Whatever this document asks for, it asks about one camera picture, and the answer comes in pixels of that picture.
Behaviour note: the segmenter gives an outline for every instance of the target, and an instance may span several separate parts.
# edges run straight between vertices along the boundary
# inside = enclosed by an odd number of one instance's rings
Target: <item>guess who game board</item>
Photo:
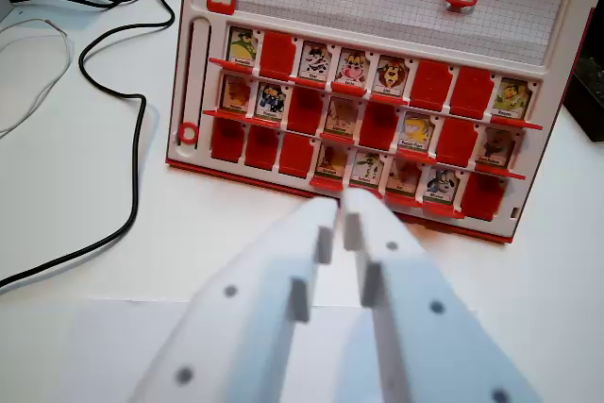
[[[510,242],[597,0],[183,0],[167,162]]]

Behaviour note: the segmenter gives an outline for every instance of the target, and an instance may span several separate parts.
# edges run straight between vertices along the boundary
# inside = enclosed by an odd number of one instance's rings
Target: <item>red plastic rim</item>
[[[191,139],[187,139],[185,136],[188,129],[193,130],[193,137]],[[182,125],[180,125],[180,128],[178,129],[178,138],[180,139],[181,142],[183,142],[187,145],[194,145],[197,143],[197,139],[199,138],[199,128],[197,127],[196,124],[191,123],[191,122],[183,123]]]

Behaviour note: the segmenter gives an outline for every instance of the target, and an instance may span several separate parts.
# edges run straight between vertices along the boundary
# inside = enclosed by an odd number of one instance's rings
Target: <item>white table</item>
[[[168,2],[178,10],[179,0]],[[166,16],[157,0],[106,12],[48,2],[18,6],[2,26],[51,19],[68,32],[79,54],[109,28]],[[29,36],[37,27],[26,25],[17,33]],[[173,25],[124,40],[88,63],[99,81],[148,97],[139,216],[120,242],[93,260],[0,295],[3,401],[44,400],[79,301],[186,301],[247,243],[303,203],[164,163],[176,35]],[[8,35],[0,36],[0,45],[7,41]],[[0,54],[0,75],[9,74],[0,76],[0,119],[15,113],[16,102],[29,102],[37,84],[64,59],[58,39],[11,47]],[[94,89],[74,62],[42,107],[0,141],[0,277],[92,243],[123,223],[138,107]],[[562,109],[512,244],[410,226],[547,402],[601,401],[602,175],[604,144],[589,142]],[[352,257],[339,249],[322,271],[315,304],[355,305],[355,288]],[[57,304],[62,309],[53,309]]]

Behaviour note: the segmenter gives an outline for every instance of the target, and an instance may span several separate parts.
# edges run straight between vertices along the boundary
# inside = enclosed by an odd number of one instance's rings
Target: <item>character card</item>
[[[263,82],[258,86],[255,116],[264,120],[281,120],[284,106],[285,93],[280,85]]]
[[[298,75],[306,79],[327,80],[331,55],[327,46],[319,42],[304,42]]]
[[[338,73],[334,82],[363,87],[367,80],[368,70],[369,62],[365,58],[363,51],[342,49],[340,61],[338,62]]]
[[[381,57],[377,63],[374,92],[401,96],[407,81],[409,68],[404,59]]]
[[[403,119],[403,131],[398,140],[398,146],[412,150],[426,151],[434,133],[434,124],[429,115],[406,112]]]
[[[254,66],[258,40],[254,38],[252,30],[247,28],[231,27],[228,38],[228,54],[226,59],[240,65]]]
[[[324,131],[352,137],[358,113],[359,105],[356,101],[331,96]]]
[[[492,114],[508,118],[523,118],[531,96],[532,92],[527,81],[503,77]]]
[[[355,163],[352,167],[350,181],[356,181],[363,186],[377,188],[381,171],[384,168],[384,161],[378,153],[357,152]]]
[[[386,191],[415,197],[421,175],[422,171],[417,168],[414,162],[394,160],[388,175]]]
[[[323,143],[319,150],[319,159],[314,173],[319,176],[342,179],[347,161],[348,153],[345,148]]]
[[[242,77],[225,76],[221,107],[234,112],[247,112],[250,87]]]
[[[479,156],[476,160],[485,164],[507,167],[514,140],[510,131],[487,127]]]
[[[452,205],[459,185],[460,179],[455,176],[455,171],[431,168],[424,199]]]

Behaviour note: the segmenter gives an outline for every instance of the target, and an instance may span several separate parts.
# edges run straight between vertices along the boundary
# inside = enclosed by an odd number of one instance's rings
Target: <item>black cable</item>
[[[97,46],[100,42],[102,42],[106,38],[110,37],[111,35],[123,32],[125,30],[132,30],[132,29],[136,29],[136,28],[167,28],[170,25],[172,25],[176,20],[176,15],[175,15],[174,11],[172,10],[172,8],[170,8],[170,6],[168,5],[168,3],[165,0],[159,0],[159,1],[163,5],[163,7],[170,13],[169,19],[167,19],[166,21],[163,21],[163,22],[159,22],[159,23],[121,25],[119,27],[115,27],[111,30],[108,30],[107,32],[103,33],[100,37],[98,37],[94,41],[92,41],[89,45],[87,45],[84,48],[84,50],[81,52],[81,54],[79,55],[79,59],[77,61],[79,70],[82,73],[82,75],[84,75],[84,77],[86,77],[86,79],[91,84],[93,84],[93,86],[96,89],[100,90],[101,92],[110,94],[111,96],[114,96],[119,99],[139,99],[141,101],[141,106],[139,107],[139,113],[138,113],[137,119],[136,119],[136,125],[134,127],[134,137],[132,139],[132,169],[131,169],[131,172],[132,172],[132,175],[131,175],[132,176],[132,206],[130,209],[130,214],[128,215],[126,221],[124,222],[124,224],[121,227],[119,227],[117,230],[115,230],[113,233],[106,236],[102,240],[99,240],[96,243],[87,245],[86,247],[83,247],[83,248],[77,250],[76,252],[72,252],[70,254],[64,255],[57,259],[50,260],[46,263],[43,263],[39,266],[28,269],[21,273],[15,274],[13,276],[3,278],[2,280],[0,280],[0,289],[2,289],[14,282],[17,282],[19,280],[23,280],[25,278],[35,276],[39,273],[47,271],[50,268],[62,265],[68,261],[83,257],[84,255],[93,252],[94,250],[98,249],[99,247],[102,247],[106,244],[109,244],[109,243],[117,240],[118,238],[123,236],[125,233],[127,233],[130,230],[130,228],[134,225],[134,221],[136,220],[136,216],[137,216],[137,213],[139,210],[139,138],[141,137],[141,127],[143,125],[143,116],[144,116],[144,110],[146,108],[147,100],[146,100],[146,97],[142,93],[117,92],[114,89],[101,84],[100,82],[95,80],[90,75],[90,73],[88,73],[88,70],[86,70],[85,63],[86,63],[86,56],[94,49],[94,47]]]

